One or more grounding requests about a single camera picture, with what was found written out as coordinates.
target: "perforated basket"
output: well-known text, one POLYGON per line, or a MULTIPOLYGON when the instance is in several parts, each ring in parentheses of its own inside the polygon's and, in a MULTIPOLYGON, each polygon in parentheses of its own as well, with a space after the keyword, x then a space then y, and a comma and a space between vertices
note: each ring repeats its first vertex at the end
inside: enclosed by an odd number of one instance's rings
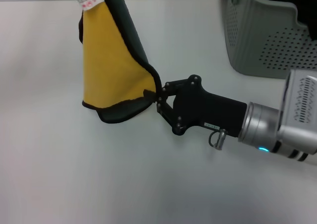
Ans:
POLYGON ((290 2, 228 0, 225 39, 232 67, 246 75, 286 78, 292 68, 317 69, 317 41, 290 2))

